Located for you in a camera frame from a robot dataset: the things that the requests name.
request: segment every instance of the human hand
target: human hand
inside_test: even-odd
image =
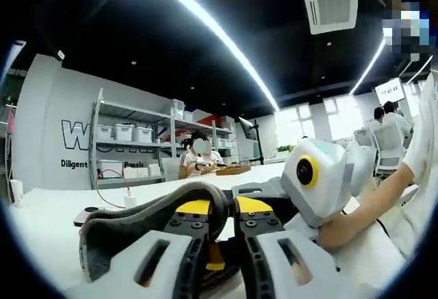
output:
[[[339,248],[352,240],[356,233],[352,216],[336,213],[320,227],[318,244],[325,249]]]

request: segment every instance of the black ceiling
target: black ceiling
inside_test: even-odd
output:
[[[385,8],[379,0],[359,0],[354,29],[316,36],[310,34],[303,0],[195,1],[241,49],[280,107],[347,93],[382,40]],[[28,67],[43,48],[43,53],[61,49],[65,68],[211,113],[249,118],[272,113],[228,48],[177,0],[45,0],[21,36],[28,45],[16,68]],[[385,47],[357,93],[397,76],[406,63]],[[422,57],[412,64],[403,79],[423,63]]]

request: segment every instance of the red cable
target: red cable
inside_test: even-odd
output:
[[[99,191],[99,179],[100,179],[100,176],[101,176],[105,171],[112,171],[112,172],[114,172],[115,174],[117,174],[118,176],[120,176],[121,178],[123,178],[123,180],[125,181],[125,185],[126,185],[126,187],[127,187],[127,189],[128,189],[128,193],[131,192],[131,188],[129,187],[129,183],[127,182],[126,178],[124,178],[124,176],[123,176],[121,173],[119,173],[118,171],[115,171],[115,170],[113,170],[113,169],[105,169],[105,170],[101,171],[101,172],[97,175],[97,179],[96,179],[96,190],[97,190],[97,194],[98,194],[98,195],[101,197],[101,199],[102,199],[104,202],[106,202],[107,204],[112,205],[112,206],[114,206],[114,207],[116,207],[116,208],[125,209],[126,207],[122,207],[121,205],[115,205],[114,203],[111,203],[110,201],[105,200],[105,199],[103,198],[103,196],[101,195],[101,193],[100,193],[100,191]]]

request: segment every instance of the led light strip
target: led light strip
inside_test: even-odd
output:
[[[421,69],[419,69],[418,70],[418,72],[417,73],[415,73],[414,74],[414,76],[408,81],[408,82],[406,82],[406,84],[410,84],[423,70],[424,70],[424,68],[427,66],[427,64],[429,64],[430,63],[430,61],[433,59],[433,55],[431,55],[430,57],[429,57],[429,59],[426,61],[426,63],[424,63],[424,65],[422,66],[422,68]]]
[[[214,34],[221,39],[221,41],[228,47],[230,52],[234,55],[234,57],[240,62],[240,64],[248,71],[250,76],[254,79],[254,81],[259,85],[261,91],[266,95],[269,102],[273,106],[274,110],[279,111],[279,106],[277,105],[274,97],[271,95],[269,89],[266,87],[263,80],[261,80],[260,76],[257,74],[257,71],[245,57],[245,55],[240,51],[240,49],[236,46],[234,41],[228,37],[223,28],[197,3],[195,0],[178,0],[182,3],[189,11],[191,11],[195,16],[197,16],[210,30],[214,32]]]
[[[348,93],[349,95],[353,95],[356,91],[356,89],[361,85],[369,71],[371,70],[372,66],[376,62],[379,55],[382,53],[383,47],[385,46],[385,39],[382,40],[381,45],[378,47],[377,52],[374,54],[374,57],[372,58],[370,64],[368,64],[368,67],[365,69],[365,72],[362,74],[361,78],[356,82],[355,86],[352,88],[352,90]]]

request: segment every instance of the robot camera eye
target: robot camera eye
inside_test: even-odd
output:
[[[296,166],[296,176],[304,187],[315,185],[318,178],[318,167],[310,157],[302,157]]]

